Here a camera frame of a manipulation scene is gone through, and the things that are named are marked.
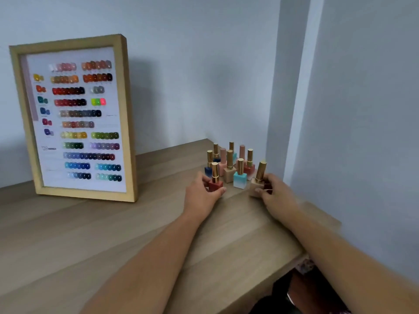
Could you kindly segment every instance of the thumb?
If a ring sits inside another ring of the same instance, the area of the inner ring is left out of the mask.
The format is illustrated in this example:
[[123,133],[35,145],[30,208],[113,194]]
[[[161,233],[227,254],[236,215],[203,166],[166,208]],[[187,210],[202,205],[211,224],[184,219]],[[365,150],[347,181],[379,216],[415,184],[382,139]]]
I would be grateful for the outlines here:
[[255,192],[258,193],[260,195],[260,197],[262,198],[263,202],[266,205],[266,201],[268,200],[268,198],[271,196],[267,191],[263,190],[262,188],[257,188],[255,189]]
[[225,187],[220,187],[214,192],[209,193],[213,197],[214,203],[217,201],[217,199],[219,199],[225,193],[226,190],[227,189]]

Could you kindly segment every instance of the wooden desk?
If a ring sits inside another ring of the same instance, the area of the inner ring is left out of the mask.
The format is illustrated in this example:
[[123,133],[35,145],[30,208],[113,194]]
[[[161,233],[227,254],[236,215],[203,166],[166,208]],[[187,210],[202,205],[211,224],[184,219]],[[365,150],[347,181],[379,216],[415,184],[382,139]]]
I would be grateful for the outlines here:
[[[78,313],[107,278],[182,211],[209,140],[142,154],[139,200],[42,196],[32,182],[0,189],[1,313]],[[227,185],[199,229],[167,313],[244,311],[305,252],[260,200]],[[332,217],[302,207],[329,227]]]

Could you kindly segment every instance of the white paper chart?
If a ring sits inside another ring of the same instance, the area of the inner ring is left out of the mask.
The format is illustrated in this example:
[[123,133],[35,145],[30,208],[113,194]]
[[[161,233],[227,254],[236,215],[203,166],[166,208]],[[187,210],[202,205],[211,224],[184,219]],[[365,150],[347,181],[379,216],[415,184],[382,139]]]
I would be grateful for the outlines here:
[[112,47],[21,56],[44,186],[126,193]]

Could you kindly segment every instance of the left hand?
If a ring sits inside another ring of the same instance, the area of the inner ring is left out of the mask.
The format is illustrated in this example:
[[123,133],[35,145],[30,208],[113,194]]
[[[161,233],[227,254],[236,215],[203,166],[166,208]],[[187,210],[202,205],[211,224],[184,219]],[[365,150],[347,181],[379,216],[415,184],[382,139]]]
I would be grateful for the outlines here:
[[214,192],[208,192],[205,187],[208,187],[210,180],[202,172],[198,172],[196,178],[186,188],[183,215],[192,217],[199,223],[208,217],[217,199],[226,191],[225,187],[221,187]]

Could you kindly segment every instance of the hand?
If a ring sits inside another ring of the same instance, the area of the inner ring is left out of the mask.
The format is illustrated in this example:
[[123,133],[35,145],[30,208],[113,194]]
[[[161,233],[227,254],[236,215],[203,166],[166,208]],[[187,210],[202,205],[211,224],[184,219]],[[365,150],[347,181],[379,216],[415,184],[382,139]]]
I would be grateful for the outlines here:
[[198,172],[193,182],[186,188],[184,212],[185,216],[192,217],[202,223],[212,211],[215,202],[226,191],[221,187],[214,192],[208,192],[205,187],[211,179],[202,172]]
[[279,178],[274,174],[265,174],[264,175],[265,183],[272,185],[272,195],[270,195],[266,190],[257,188],[257,191],[269,213],[278,221],[282,222],[286,227],[289,227],[290,217],[292,213],[298,210],[298,204],[295,200],[294,193]]

